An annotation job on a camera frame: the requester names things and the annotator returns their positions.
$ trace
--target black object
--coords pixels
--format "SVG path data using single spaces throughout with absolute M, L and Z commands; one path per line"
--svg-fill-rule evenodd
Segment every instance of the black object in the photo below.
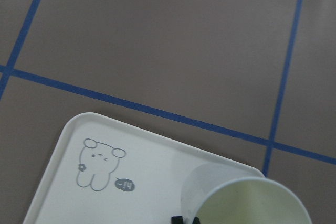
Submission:
M 197 217 L 195 217 L 195 219 L 193 221 L 193 224 L 201 224 L 201 222 L 199 220 L 200 219 L 198 219 Z M 183 224 L 183 218 L 182 218 L 182 216 L 173 216 L 171 224 Z

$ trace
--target bear ear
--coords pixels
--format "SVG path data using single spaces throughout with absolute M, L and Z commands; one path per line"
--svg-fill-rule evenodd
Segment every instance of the bear ear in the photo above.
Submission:
M 87 148 L 90 148 L 90 149 L 94 149 L 97 147 L 97 142 L 93 139 L 85 139 L 84 140 L 84 145 L 87 147 Z
M 122 158 L 126 156 L 126 151 L 124 151 L 123 149 L 113 149 L 112 155 L 115 157 Z

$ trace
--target plastic cup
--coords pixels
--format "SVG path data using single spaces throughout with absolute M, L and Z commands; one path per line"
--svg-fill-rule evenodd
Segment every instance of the plastic cup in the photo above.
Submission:
M 209 163 L 194 169 L 182 187 L 185 224 L 311 224 L 299 198 L 256 173 Z

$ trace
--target tiled surface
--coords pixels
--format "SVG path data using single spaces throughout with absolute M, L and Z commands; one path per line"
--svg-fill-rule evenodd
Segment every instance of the tiled surface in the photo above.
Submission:
M 295 1 L 42 0 L 16 68 L 267 138 Z
M 6 65 L 32 0 L 0 0 L 0 64 Z
M 306 206 L 313 223 L 335 222 L 335 165 L 275 150 L 269 178 L 296 193 Z
M 65 123 L 93 111 L 261 169 L 265 147 L 12 77 L 0 101 L 0 216 L 21 223 Z
M 304 0 L 277 142 L 336 157 L 336 1 Z
M 31 0 L 1 1 L 0 65 L 5 65 Z M 267 139 L 295 4 L 41 0 L 14 68 Z M 303 2 L 276 134 L 277 142 L 328 158 L 321 162 L 304 151 L 274 150 L 269 170 L 270 178 L 302 199 L 314 223 L 335 219 L 335 9 L 334 0 Z M 6 85 L 5 79 L 0 81 L 1 223 L 21 223 L 61 129 L 82 112 L 263 167 L 265 146 L 77 95 L 73 87 L 68 92 L 14 76 Z

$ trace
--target gray oval logo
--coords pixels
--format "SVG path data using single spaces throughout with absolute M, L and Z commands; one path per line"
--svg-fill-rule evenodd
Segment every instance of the gray oval logo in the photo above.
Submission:
M 123 191 L 133 191 L 135 189 L 135 184 L 133 181 L 127 178 L 117 178 L 114 184 L 116 188 Z

